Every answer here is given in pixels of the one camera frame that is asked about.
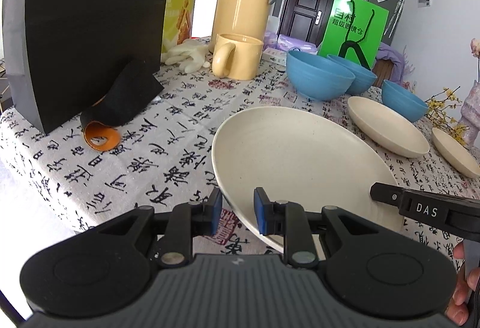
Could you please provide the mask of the person's right hand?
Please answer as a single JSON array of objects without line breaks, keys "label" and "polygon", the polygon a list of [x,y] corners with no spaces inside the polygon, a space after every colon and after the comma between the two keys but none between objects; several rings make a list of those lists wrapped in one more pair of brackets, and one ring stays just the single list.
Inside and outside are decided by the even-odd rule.
[{"label": "person's right hand", "polygon": [[470,291],[474,291],[479,282],[479,268],[475,268],[465,276],[465,269],[461,268],[456,280],[456,288],[450,298],[446,309],[446,316],[456,323],[459,327],[463,326],[469,317],[467,309],[467,296]]}]

